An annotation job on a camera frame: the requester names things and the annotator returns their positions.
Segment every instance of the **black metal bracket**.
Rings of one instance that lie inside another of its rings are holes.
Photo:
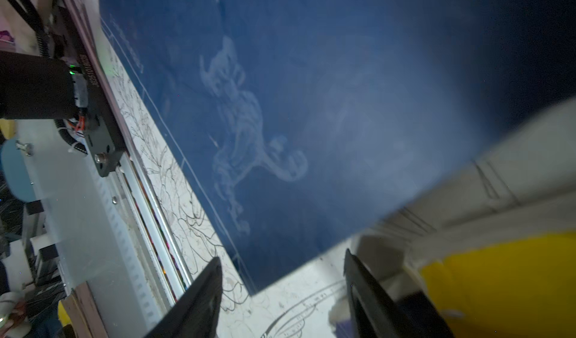
[[[92,156],[92,161],[94,161],[99,175],[105,177],[116,169],[122,154],[126,151],[126,143],[93,68],[93,64],[99,64],[99,62],[92,62],[88,58],[86,48],[68,10],[63,7],[56,7],[54,17],[56,19],[55,25],[63,25],[61,33],[68,44],[68,48],[73,50],[76,61],[86,79],[88,116],[86,117],[84,138],[86,139],[86,148]]]
[[[346,250],[344,275],[352,328],[356,338],[423,336],[398,308],[356,255]]]
[[[221,301],[222,264],[215,257],[146,338],[214,338]]]

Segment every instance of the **bolt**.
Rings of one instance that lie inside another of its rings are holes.
[[[107,159],[108,159],[108,157],[107,157],[106,153],[97,153],[97,154],[94,154],[94,161],[95,161],[96,163],[104,164],[104,163],[106,163],[106,160],[107,160]]]

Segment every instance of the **pencil sketch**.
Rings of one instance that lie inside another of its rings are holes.
[[[343,280],[314,292],[276,318],[261,338],[301,337],[306,319],[316,311],[318,304],[329,297],[338,297],[345,293],[346,283]]]
[[[263,117],[256,96],[240,87],[245,79],[238,63],[234,42],[227,36],[222,49],[212,58],[208,70],[200,56],[200,78],[206,90],[218,101],[218,113],[226,129],[226,138],[214,156],[212,169],[215,188],[227,202],[229,213],[241,233],[250,233],[245,220],[239,220],[243,209],[236,200],[234,187],[250,170],[261,166],[285,182],[306,175],[308,160],[301,150],[286,151],[288,140],[275,136],[264,142]]]

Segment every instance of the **chalk drawing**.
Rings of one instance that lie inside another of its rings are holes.
[[[297,181],[306,175],[308,160],[301,150],[286,151],[288,140],[282,135],[264,142],[262,110],[254,93],[240,89],[245,72],[232,39],[223,37],[222,49],[211,59],[208,70],[204,56],[200,56],[200,78],[218,100],[218,113],[226,129],[226,138],[212,162],[214,186],[227,202],[238,231],[249,234],[248,222],[239,219],[243,208],[236,200],[235,186],[256,166],[285,182]]]

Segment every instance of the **blue sheet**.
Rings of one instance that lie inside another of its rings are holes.
[[[557,13],[567,1],[100,0],[100,9],[254,294],[563,97]]]

